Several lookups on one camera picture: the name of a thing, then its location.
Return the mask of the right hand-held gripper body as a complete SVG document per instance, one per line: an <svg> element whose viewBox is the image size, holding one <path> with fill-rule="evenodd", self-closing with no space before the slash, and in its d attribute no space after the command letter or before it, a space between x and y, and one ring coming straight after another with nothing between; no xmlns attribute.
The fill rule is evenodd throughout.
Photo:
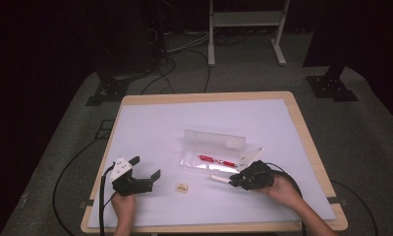
<svg viewBox="0 0 393 236"><path fill-rule="evenodd" d="M264 152L263 147L259 147L240 155L237 170L238 173L250 175L246 181L248 184L245 190L262 189L271 187L274 183L272 169L259 159Z"/></svg>

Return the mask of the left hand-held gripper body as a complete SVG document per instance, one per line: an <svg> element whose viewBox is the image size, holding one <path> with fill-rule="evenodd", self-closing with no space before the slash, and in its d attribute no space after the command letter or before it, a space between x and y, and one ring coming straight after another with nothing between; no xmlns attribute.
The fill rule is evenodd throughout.
<svg viewBox="0 0 393 236"><path fill-rule="evenodd" d="M116 193L123 197L148 193L152 191L153 181L151 179L136 179L133 177L133 167L129 160L118 157L110 175L110 183Z"/></svg>

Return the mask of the red pen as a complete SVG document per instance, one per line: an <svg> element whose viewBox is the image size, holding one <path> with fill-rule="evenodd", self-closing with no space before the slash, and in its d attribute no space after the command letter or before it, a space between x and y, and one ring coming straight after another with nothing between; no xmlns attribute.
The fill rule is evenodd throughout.
<svg viewBox="0 0 393 236"><path fill-rule="evenodd" d="M230 161L226 161L226 160L222 160L222 159L217 159L217 158L213 158L211 156L207 156L207 155L198 155L197 156L200 160L205 161L205 162L210 162L210 163L219 163L225 166L229 166L229 167L237 167L237 164L234 162L230 162Z"/></svg>

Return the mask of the clear plastic pencil case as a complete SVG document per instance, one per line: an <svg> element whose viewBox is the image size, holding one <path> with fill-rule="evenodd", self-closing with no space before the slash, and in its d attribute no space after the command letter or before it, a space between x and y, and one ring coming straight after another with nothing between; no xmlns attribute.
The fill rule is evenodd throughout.
<svg viewBox="0 0 393 236"><path fill-rule="evenodd" d="M186 130L184 132L180 165L206 172L237 173L237 167L205 162L197 156L207 155L238 164L240 155L245 148L245 137Z"/></svg>

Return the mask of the person's right hand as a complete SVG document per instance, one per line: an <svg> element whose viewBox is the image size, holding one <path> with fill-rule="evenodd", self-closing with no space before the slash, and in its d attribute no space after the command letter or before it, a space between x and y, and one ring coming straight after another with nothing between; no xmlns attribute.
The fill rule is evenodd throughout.
<svg viewBox="0 0 393 236"><path fill-rule="evenodd" d="M258 191L295 212L298 212L304 204L302 197L292 183L287 178L279 175L274 177L274 183L271 187L264 187Z"/></svg>

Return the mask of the person's left hand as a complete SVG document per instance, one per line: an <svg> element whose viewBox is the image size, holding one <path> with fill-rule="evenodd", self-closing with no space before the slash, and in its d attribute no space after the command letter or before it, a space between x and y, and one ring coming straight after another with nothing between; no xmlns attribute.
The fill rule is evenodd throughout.
<svg viewBox="0 0 393 236"><path fill-rule="evenodd" d="M123 197L116 193L111 200L111 204L118 218L117 227L130 229L133 225L136 213L136 196L129 195Z"/></svg>

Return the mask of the white table mat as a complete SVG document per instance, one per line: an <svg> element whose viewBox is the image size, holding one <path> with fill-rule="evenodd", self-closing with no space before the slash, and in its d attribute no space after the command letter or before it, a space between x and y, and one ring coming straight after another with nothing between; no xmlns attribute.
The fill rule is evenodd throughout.
<svg viewBox="0 0 393 236"><path fill-rule="evenodd" d="M202 131L246 138L248 150L292 176L304 200L323 219L335 213L318 184L289 108L282 99L125 105L112 134L107 160L140 158L137 178L161 170L150 193L137 197L135 225L175 226L293 221L296 214L258 192L210 179L209 172L180 165L184 132ZM186 193L178 184L189 186Z"/></svg>

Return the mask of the black stand base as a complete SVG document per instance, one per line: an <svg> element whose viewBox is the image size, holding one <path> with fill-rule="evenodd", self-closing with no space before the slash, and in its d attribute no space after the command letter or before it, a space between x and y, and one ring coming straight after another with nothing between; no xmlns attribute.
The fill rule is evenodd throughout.
<svg viewBox="0 0 393 236"><path fill-rule="evenodd" d="M355 94L340 79L344 65L332 65L322 76L307 76L307 81L317 98L332 98L334 101L357 101Z"/></svg>
<svg viewBox="0 0 393 236"><path fill-rule="evenodd" d="M129 84L116 80L112 76L99 75L99 84L94 94L86 102L86 106L99 106L102 102L121 101L127 94Z"/></svg>

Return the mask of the wooden table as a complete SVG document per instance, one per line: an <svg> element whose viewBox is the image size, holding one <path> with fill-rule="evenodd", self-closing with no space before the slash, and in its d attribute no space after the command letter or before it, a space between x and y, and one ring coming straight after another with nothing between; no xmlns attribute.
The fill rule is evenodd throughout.
<svg viewBox="0 0 393 236"><path fill-rule="evenodd" d="M309 133L301 110L294 96L288 91L259 91L259 92L219 92L219 93L190 93L190 94L155 94L155 95L129 95L123 98L112 133L102 158L102 168L108 168L113 162L107 160L109 145L112 141L112 134L118 121L120 110L125 105L153 105L153 104L176 104L176 103L196 103L196 102L220 102L220 101L243 101L243 100L265 100L282 99L289 108L290 115L295 123L297 132L300 135L302 144L306 150L312 170L317 178L321 190L326 198L336 197L331 186L325 168L321 162L314 142ZM212 175L227 178L234 173L209 172ZM339 204L330 205L335 213L331 220L324 219L334 230L341 231L347 228L348 221L345 213ZM298 217L295 220L277 222L249 222L249 223L216 223L203 225L175 225L175 226L149 226L137 227L137 233L220 233L220 232L271 232L271 231L298 231L301 228Z"/></svg>

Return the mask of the white metal frame stand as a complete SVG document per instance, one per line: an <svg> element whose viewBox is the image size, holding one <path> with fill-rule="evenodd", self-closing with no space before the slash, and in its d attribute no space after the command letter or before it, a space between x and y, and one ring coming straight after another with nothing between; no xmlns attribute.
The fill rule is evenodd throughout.
<svg viewBox="0 0 393 236"><path fill-rule="evenodd" d="M208 65L215 65L214 29L232 27L277 27L274 38L271 39L277 62L280 66L287 64L280 47L280 40L285 26L290 0L284 0L281 10L254 12L215 12L214 0L209 0L208 13Z"/></svg>

